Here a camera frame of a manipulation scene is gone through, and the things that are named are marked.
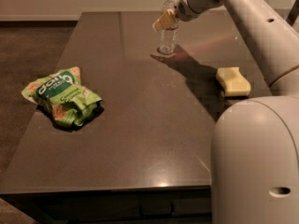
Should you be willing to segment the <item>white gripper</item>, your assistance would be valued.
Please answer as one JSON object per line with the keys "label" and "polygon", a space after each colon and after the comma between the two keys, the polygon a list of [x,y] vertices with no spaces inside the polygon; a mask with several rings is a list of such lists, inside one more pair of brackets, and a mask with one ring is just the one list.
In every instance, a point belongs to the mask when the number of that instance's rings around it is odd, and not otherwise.
{"label": "white gripper", "polygon": [[219,0],[175,0],[175,11],[173,9],[166,10],[152,24],[152,28],[155,32],[159,32],[174,26],[178,22],[177,18],[180,21],[192,21],[209,9],[220,6]]}

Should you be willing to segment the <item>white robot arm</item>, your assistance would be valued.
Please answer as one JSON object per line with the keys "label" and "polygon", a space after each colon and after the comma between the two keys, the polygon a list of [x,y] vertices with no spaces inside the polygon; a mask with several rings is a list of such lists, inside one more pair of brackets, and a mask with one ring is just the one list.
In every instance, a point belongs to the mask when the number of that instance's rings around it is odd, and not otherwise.
{"label": "white robot arm", "polygon": [[299,34],[264,0],[175,0],[191,21],[225,6],[271,93],[232,105],[212,138],[213,224],[299,224]]}

